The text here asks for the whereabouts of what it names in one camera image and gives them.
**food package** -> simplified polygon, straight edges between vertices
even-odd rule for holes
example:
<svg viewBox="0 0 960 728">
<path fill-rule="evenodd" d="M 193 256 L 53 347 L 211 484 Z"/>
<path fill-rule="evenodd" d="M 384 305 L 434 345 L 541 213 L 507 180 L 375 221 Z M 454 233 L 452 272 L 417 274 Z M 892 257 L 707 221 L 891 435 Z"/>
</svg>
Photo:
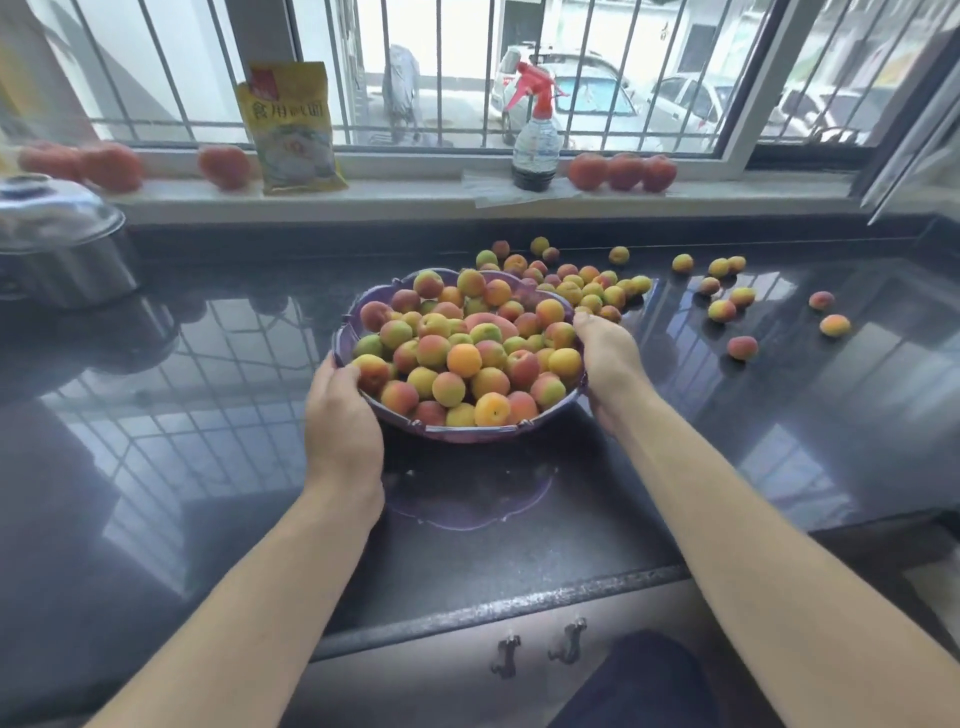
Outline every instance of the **food package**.
<svg viewBox="0 0 960 728">
<path fill-rule="evenodd" d="M 256 145 L 265 193 L 347 186 L 333 156 L 323 63 L 254 65 L 251 80 L 238 84 L 236 94 Z"/>
</svg>

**window sill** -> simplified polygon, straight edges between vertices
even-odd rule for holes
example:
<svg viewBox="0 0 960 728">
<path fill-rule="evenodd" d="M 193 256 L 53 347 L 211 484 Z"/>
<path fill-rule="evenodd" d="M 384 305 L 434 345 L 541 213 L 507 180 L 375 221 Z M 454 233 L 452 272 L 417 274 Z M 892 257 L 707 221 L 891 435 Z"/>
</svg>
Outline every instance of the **window sill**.
<svg viewBox="0 0 960 728">
<path fill-rule="evenodd" d="M 371 220 L 753 216 L 857 212 L 842 174 L 756 172 L 734 182 L 677 182 L 665 195 L 602 190 L 574 198 L 478 209 L 458 181 L 361 180 L 338 192 L 264 196 L 259 183 L 221 192 L 201 180 L 148 180 L 108 196 L 132 225 Z"/>
</svg>

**spray bottle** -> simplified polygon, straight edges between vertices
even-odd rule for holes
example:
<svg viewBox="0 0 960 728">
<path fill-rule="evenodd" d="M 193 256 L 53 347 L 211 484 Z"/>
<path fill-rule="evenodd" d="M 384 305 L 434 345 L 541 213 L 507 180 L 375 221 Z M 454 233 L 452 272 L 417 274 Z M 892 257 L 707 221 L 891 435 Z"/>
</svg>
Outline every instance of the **spray bottle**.
<svg viewBox="0 0 960 728">
<path fill-rule="evenodd" d="M 553 126 L 555 84 L 549 73 L 525 61 L 516 65 L 516 71 L 516 92 L 504 110 L 509 111 L 528 91 L 537 102 L 530 121 L 514 143 L 514 184 L 520 189 L 542 192 L 550 186 L 560 162 L 560 137 Z M 559 89 L 557 92 L 566 95 Z"/>
</svg>

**car windshield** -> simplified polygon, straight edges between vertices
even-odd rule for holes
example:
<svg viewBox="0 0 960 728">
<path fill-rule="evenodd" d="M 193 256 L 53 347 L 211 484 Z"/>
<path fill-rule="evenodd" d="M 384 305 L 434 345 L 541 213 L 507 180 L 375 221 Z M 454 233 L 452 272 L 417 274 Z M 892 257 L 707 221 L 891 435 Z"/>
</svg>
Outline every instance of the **car windshield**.
<svg viewBox="0 0 960 728">
<path fill-rule="evenodd" d="M 573 85 L 576 79 L 557 79 L 557 88 L 567 96 L 557 96 L 557 111 L 570 113 L 570 102 L 573 99 Z M 574 113 L 602 113 L 610 111 L 613 95 L 616 94 L 616 106 L 613 113 L 634 114 L 633 105 L 623 89 L 615 79 L 580 78 L 580 91 L 577 93 L 577 109 Z"/>
<path fill-rule="evenodd" d="M 868 91 L 860 102 L 860 96 L 840 95 L 830 104 L 830 114 L 837 126 L 848 127 L 859 132 L 868 132 L 879 121 L 880 115 L 889 96 L 880 92 Z M 824 103 L 829 101 L 829 95 L 824 97 Z"/>
<path fill-rule="evenodd" d="M 733 86 L 731 85 L 717 85 L 714 86 L 717 92 L 717 98 L 720 99 L 720 108 L 725 109 L 727 107 L 727 102 L 730 100 L 730 95 L 733 93 Z"/>
</svg>

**black granite countertop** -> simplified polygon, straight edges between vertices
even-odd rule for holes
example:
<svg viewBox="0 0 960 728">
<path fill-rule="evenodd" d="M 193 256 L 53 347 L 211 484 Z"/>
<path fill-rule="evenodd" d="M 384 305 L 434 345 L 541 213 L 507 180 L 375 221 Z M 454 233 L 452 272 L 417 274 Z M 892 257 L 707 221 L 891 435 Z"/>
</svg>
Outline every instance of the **black granite countertop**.
<svg viewBox="0 0 960 728">
<path fill-rule="evenodd" d="M 825 531 L 960 500 L 960 255 L 918 242 L 926 222 L 787 223 L 776 235 L 804 240 L 777 243 L 746 222 L 698 228 L 715 246 L 686 229 L 638 247 L 622 225 L 551 237 L 577 264 L 631 245 L 627 270 L 656 285 L 624 326 L 661 394 L 787 518 Z M 378 250 L 367 232 L 350 257 L 289 259 L 286 239 L 272 261 L 227 263 L 198 233 L 153 231 L 141 296 L 62 316 L 0 303 L 0 723 L 95 708 L 173 634 L 297 495 L 302 401 L 340 314 L 386 279 L 468 265 L 488 234 Z M 197 260 L 178 257 L 189 244 Z M 699 269 L 748 257 L 742 320 L 705 321 L 697 279 L 668 273 L 680 250 Z M 817 330 L 821 289 L 853 321 L 845 340 Z M 724 355 L 739 334 L 761 346 L 745 367 Z M 686 576 L 585 403 L 501 445 L 384 434 L 387 511 L 317 658 Z"/>
</svg>

